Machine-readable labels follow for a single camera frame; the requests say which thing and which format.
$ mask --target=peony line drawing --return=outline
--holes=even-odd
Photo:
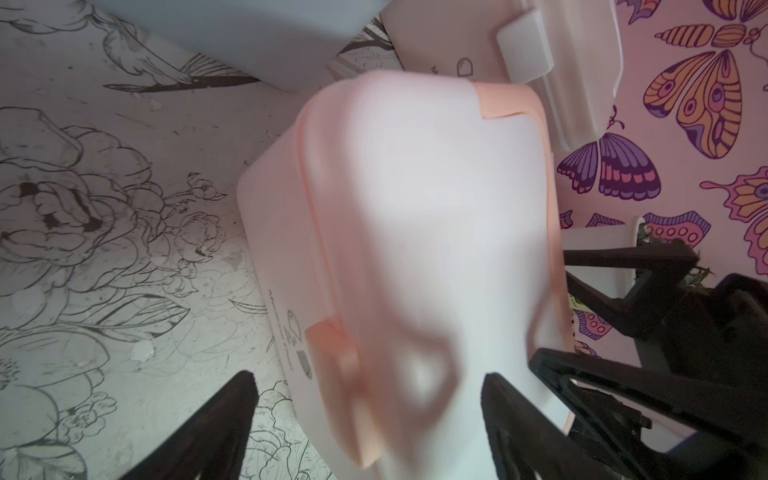
[[[152,175],[114,135],[0,108],[0,411],[12,413],[0,422],[3,480],[87,480],[82,446],[124,406],[104,387],[112,371],[172,376],[271,336],[247,243],[215,214],[231,197],[199,172],[170,191]],[[111,362],[124,346],[149,353]],[[271,391],[254,435],[280,441],[259,444],[266,453],[248,465],[263,465],[248,478],[328,478],[287,389]]]

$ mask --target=white surface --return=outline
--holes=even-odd
[[[275,87],[296,90],[389,0],[97,0],[128,21]]]
[[[554,147],[568,152],[597,141],[624,70],[614,0],[523,1],[542,10],[554,58],[552,70],[530,83],[544,99]]]
[[[554,67],[531,80],[527,65],[505,63],[504,50],[512,47],[524,64],[527,55],[543,58],[538,26],[520,38],[505,31],[533,8]],[[527,78],[547,110],[554,149],[569,152],[605,133],[623,71],[615,0],[393,0],[382,18],[406,70],[497,83]],[[515,43],[500,45],[500,33]],[[548,61],[536,65],[540,72]]]
[[[554,67],[541,10],[533,8],[496,34],[509,81],[527,84]]]
[[[559,428],[568,416],[527,367],[536,346],[563,348],[549,298],[548,159],[531,118],[478,113],[465,80],[382,72],[339,83],[305,109],[303,136],[281,138],[238,187],[263,291],[280,292],[301,329],[333,308],[360,347],[389,443],[381,478],[493,478],[479,402],[488,372]],[[335,302],[309,211],[287,200],[301,191],[296,146]],[[281,359],[304,430],[331,443],[317,386],[290,367],[300,337]],[[440,385],[414,392],[406,360],[439,371]],[[326,460],[342,480],[367,478]]]
[[[634,247],[637,225],[607,225],[590,228],[569,228],[562,231],[563,250],[606,250]],[[601,268],[597,266],[566,266],[566,271],[592,285],[610,298],[623,297],[632,288],[634,269]]]

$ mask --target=pink wallpaper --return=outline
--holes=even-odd
[[[711,268],[768,280],[768,0],[618,0],[608,133],[558,162],[563,228],[645,217]]]

